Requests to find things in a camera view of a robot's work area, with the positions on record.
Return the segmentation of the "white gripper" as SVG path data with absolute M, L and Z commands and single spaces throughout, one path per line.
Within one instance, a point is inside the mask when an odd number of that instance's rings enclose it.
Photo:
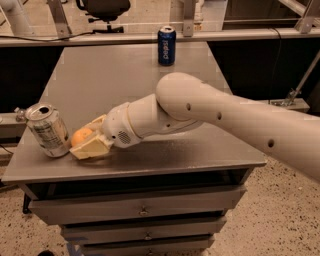
M 107 115 L 103 114 L 84 125 L 84 128 L 95 131 L 81 142 L 74 144 L 70 152 L 79 160 L 107 154 L 112 145 L 128 148 L 141 142 L 131 127 L 128 115 L 129 103 L 113 108 Z

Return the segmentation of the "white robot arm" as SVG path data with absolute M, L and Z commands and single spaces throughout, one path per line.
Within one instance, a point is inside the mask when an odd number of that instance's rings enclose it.
M 79 160 L 127 148 L 152 135 L 215 125 L 268 156 L 320 181 L 320 118 L 222 92 L 186 73 L 160 79 L 156 92 L 113 108 L 77 130 Z

